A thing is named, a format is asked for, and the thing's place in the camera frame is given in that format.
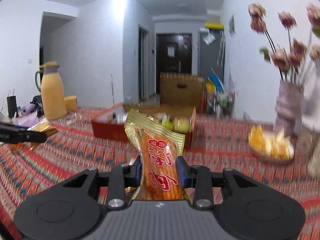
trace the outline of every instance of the thermos handle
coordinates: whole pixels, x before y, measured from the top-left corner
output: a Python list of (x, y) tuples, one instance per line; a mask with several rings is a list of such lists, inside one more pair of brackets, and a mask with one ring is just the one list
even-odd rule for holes
[(36, 72), (35, 81), (36, 81), (36, 87), (37, 87), (37, 89), (39, 90), (39, 92), (41, 92), (41, 88), (39, 87), (39, 85), (38, 85), (38, 80), (37, 80), (37, 75), (38, 75), (38, 74), (40, 74), (40, 71), (39, 71), (39, 70)]

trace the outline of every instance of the patterned tablecloth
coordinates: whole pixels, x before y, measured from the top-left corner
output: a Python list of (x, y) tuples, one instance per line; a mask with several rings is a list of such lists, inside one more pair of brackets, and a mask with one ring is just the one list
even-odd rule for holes
[[(91, 116), (102, 111), (81, 107), (52, 122), (59, 133), (35, 151), (26, 145), (14, 153), (6, 146), (0, 147), (0, 221), (14, 239), (21, 239), (12, 222), (14, 212), (26, 198), (88, 167), (109, 171), (113, 165), (137, 156), (129, 143), (93, 136)], [(249, 122), (197, 115), (192, 148), (184, 152), (184, 157), (190, 165), (205, 165), (216, 172), (232, 167), (296, 199), (307, 217), (299, 239), (320, 239), (320, 184), (307, 175), (308, 160), (297, 152), (290, 165), (259, 162), (246, 142), (251, 126)], [(272, 126), (264, 125), (264, 129), (271, 130)], [(215, 203), (221, 203), (220, 189), (214, 188), (213, 192)], [(104, 203), (106, 194), (106, 190), (100, 192), (100, 203)]]

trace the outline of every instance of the green leaf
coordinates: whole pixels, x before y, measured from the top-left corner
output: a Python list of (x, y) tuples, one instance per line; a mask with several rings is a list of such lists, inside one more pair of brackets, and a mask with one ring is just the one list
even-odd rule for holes
[(270, 54), (269, 54), (269, 50), (267, 47), (261, 47), (259, 49), (259, 52), (260, 52), (260, 54), (263, 54), (265, 61), (271, 63)]
[(313, 33), (320, 38), (320, 29), (313, 28)]

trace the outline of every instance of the brown front door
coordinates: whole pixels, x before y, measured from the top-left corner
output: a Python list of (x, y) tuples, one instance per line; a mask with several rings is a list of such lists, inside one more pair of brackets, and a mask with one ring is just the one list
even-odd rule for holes
[(191, 74), (192, 34), (157, 34), (156, 93), (160, 93), (160, 73)]

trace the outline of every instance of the refrigerator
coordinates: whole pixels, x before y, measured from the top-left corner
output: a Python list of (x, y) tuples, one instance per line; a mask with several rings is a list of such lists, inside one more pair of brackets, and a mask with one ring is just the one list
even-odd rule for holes
[(225, 53), (223, 30), (209, 30), (215, 36), (215, 41), (210, 45), (204, 41), (208, 31), (199, 31), (198, 35), (198, 75), (204, 77), (214, 73), (223, 82)]

